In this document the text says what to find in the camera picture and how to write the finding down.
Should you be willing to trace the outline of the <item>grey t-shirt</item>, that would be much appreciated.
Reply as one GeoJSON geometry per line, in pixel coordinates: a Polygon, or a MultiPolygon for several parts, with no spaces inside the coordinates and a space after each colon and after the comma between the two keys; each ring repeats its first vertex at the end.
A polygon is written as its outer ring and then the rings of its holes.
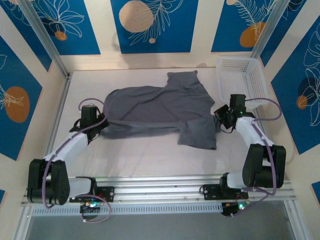
{"type": "Polygon", "coordinates": [[[152,137],[179,133],[178,144],[216,150],[215,104],[198,72],[169,72],[164,87],[138,86],[116,89],[104,101],[109,126],[107,139],[152,137]]]}

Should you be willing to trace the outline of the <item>white plastic mesh basket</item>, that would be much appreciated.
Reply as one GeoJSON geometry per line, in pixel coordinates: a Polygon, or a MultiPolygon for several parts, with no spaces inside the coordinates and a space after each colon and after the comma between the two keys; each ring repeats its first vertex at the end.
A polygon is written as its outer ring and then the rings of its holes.
{"type": "Polygon", "coordinates": [[[256,58],[220,56],[216,59],[216,75],[220,100],[230,102],[231,94],[243,94],[249,109],[266,105],[270,97],[262,64],[256,58]]]}

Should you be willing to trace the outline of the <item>black controller board with LEDs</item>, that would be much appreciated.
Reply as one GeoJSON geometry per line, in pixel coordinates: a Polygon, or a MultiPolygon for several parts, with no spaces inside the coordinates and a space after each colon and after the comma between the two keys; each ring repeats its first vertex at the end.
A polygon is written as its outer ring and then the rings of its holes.
{"type": "Polygon", "coordinates": [[[85,203],[80,206],[79,213],[81,214],[81,218],[84,221],[93,221],[98,217],[98,213],[100,212],[100,207],[96,205],[86,205],[85,203]]]}
{"type": "Polygon", "coordinates": [[[249,200],[235,200],[222,202],[222,215],[225,217],[234,217],[241,213],[251,202],[249,200]]]}

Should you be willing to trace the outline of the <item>aluminium frame post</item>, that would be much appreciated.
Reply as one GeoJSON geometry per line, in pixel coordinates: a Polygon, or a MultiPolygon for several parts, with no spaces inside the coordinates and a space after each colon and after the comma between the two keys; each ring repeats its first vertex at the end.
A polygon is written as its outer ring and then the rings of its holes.
{"type": "Polygon", "coordinates": [[[277,24],[279,23],[283,13],[285,12],[290,0],[277,0],[265,26],[252,49],[251,58],[258,59],[265,49],[271,35],[273,34],[277,24]]]}
{"type": "Polygon", "coordinates": [[[70,73],[64,65],[56,46],[36,13],[36,10],[28,0],[17,0],[17,3],[49,57],[55,63],[61,75],[67,80],[70,73]]]}

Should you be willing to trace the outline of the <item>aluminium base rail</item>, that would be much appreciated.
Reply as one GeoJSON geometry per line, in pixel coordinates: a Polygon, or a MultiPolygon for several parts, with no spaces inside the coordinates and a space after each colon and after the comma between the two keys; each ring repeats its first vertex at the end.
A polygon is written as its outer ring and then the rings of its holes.
{"type": "MultiPolygon", "coordinates": [[[[141,177],[96,177],[99,187],[114,187],[113,201],[110,203],[178,203],[205,201],[200,187],[218,184],[222,175],[183,175],[183,176],[141,176],[141,177]]],[[[69,177],[69,186],[76,177],[69,177]]],[[[291,182],[288,179],[274,196],[265,201],[296,200],[291,182]]]]}

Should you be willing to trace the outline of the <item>aluminium frame leg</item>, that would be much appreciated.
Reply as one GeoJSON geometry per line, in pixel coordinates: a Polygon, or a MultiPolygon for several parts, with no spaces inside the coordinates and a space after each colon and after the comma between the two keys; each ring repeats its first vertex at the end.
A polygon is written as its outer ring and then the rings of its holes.
{"type": "Polygon", "coordinates": [[[309,231],[297,200],[284,200],[284,206],[295,240],[310,240],[309,231]]]}
{"type": "Polygon", "coordinates": [[[18,222],[15,230],[13,231],[11,240],[25,240],[27,237],[28,229],[32,219],[33,207],[23,206],[19,211],[18,222]]]}

